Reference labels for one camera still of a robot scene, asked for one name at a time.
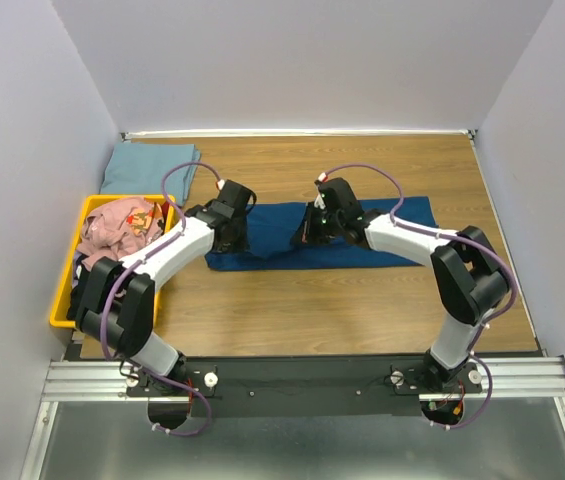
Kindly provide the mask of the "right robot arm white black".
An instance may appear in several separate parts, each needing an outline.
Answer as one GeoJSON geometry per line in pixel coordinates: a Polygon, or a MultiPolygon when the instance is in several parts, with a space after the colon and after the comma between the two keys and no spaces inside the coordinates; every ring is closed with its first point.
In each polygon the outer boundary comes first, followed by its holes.
{"type": "Polygon", "coordinates": [[[433,345],[416,368],[416,383],[447,390],[474,350],[489,322],[516,301],[518,287],[510,267],[493,250],[484,232],[427,227],[388,212],[364,209],[349,183],[323,175],[316,199],[307,203],[291,237],[293,245],[348,244],[394,254],[432,270],[446,317],[433,345]]]}

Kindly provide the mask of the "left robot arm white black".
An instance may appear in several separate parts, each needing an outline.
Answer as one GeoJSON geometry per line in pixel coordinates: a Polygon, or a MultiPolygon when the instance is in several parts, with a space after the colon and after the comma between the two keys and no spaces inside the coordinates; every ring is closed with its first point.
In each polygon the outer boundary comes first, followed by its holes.
{"type": "Polygon", "coordinates": [[[248,248],[247,218],[257,195],[232,180],[217,183],[216,198],[195,205],[151,245],[121,260],[94,264],[75,324],[103,353],[139,366],[163,395],[188,383],[186,357],[154,332],[155,297],[193,260],[248,248]]]}

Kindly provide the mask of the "dark blue t-shirt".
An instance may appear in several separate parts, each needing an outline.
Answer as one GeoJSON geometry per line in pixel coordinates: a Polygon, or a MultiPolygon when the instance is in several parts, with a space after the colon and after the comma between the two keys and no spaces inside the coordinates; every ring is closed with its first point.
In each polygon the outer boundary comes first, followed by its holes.
{"type": "Polygon", "coordinates": [[[247,218],[249,248],[236,253],[208,253],[207,267],[218,272],[410,267],[400,255],[350,245],[328,225],[304,225],[302,202],[258,204],[247,218]]]}

